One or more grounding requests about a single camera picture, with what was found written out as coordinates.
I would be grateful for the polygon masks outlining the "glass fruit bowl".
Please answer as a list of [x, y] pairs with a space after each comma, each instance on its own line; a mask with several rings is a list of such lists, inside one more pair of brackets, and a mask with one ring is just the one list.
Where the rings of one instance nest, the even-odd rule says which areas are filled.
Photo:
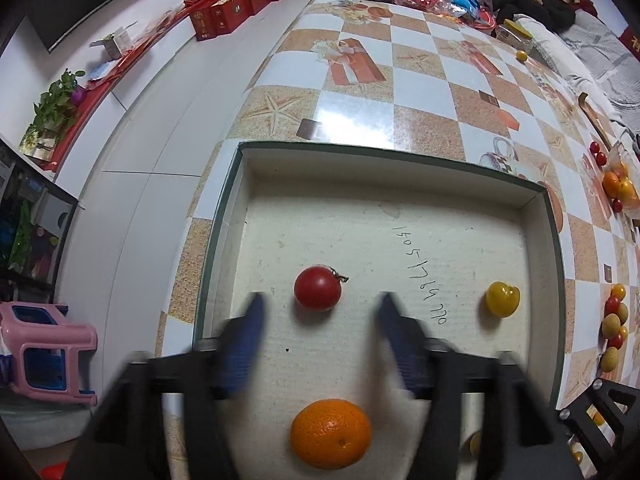
[[601, 180], [603, 191], [610, 200], [618, 200], [620, 210], [631, 220], [639, 219], [639, 165], [634, 153], [620, 141], [615, 142], [606, 155]]

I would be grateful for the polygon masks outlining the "yellow tomato far right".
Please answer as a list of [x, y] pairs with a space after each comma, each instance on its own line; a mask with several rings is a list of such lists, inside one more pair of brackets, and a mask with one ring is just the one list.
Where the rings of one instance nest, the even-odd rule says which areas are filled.
[[493, 282], [485, 292], [485, 304], [488, 311], [497, 318], [508, 318], [521, 301], [520, 290], [503, 282]]

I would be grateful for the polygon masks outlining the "wooden back scratcher stick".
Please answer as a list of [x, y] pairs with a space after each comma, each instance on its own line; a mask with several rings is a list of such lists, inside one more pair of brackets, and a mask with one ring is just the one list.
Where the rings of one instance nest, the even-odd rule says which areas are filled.
[[605, 128], [603, 128], [602, 122], [600, 122], [598, 114], [587, 102], [587, 99], [588, 99], [588, 94], [586, 92], [582, 92], [578, 96], [578, 106], [582, 110], [582, 112], [586, 115], [590, 124], [593, 126], [593, 129], [596, 130], [596, 133], [598, 134], [602, 144], [604, 145], [606, 150], [609, 152], [611, 151], [611, 148], [612, 148], [611, 141], [608, 138], [608, 134], [606, 133]]

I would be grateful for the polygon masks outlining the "shallow cardboard box tray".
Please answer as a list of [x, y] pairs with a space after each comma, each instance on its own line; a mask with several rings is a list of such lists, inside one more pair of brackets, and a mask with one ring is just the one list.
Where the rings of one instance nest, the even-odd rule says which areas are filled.
[[[212, 222], [194, 335], [212, 336], [250, 295], [266, 324], [247, 386], [222, 407], [244, 479], [319, 479], [288, 442], [311, 402], [344, 399], [370, 418], [372, 443], [342, 479], [401, 479], [422, 432], [375, 324], [384, 292], [431, 336], [478, 356], [511, 352], [549, 404], [564, 353], [559, 199], [540, 181], [453, 160], [337, 144], [221, 145], [196, 210]], [[298, 274], [348, 277], [327, 311], [300, 306]], [[493, 282], [520, 290], [492, 315]]]

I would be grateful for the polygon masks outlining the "red tomato with stem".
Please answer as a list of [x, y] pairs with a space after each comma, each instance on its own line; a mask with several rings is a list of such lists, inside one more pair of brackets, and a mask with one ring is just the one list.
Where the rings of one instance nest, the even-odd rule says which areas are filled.
[[310, 266], [298, 274], [294, 283], [294, 297], [303, 308], [327, 311], [341, 299], [343, 284], [348, 277], [330, 266]]

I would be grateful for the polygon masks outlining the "large orange mandarin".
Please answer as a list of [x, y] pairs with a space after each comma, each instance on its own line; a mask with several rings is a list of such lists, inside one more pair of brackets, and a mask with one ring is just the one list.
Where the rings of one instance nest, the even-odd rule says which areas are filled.
[[308, 404], [293, 419], [290, 445], [308, 466], [343, 469], [359, 462], [372, 441], [372, 425], [356, 404], [324, 399]]

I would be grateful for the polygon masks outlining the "green potted plant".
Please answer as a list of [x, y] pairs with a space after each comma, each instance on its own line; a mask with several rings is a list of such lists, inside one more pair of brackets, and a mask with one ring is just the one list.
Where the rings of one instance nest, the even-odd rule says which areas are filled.
[[77, 104], [72, 94], [79, 88], [78, 79], [85, 76], [84, 70], [71, 72], [68, 68], [61, 76], [50, 83], [49, 88], [40, 94], [34, 104], [35, 117], [29, 125], [29, 131], [44, 133], [64, 132], [75, 120]]

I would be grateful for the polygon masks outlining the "pink plastic stool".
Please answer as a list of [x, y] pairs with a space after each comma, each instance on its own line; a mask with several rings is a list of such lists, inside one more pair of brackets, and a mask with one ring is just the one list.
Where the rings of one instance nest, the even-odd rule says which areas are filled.
[[67, 319], [66, 304], [1, 305], [1, 385], [29, 399], [95, 406], [86, 365], [98, 348], [88, 324]]

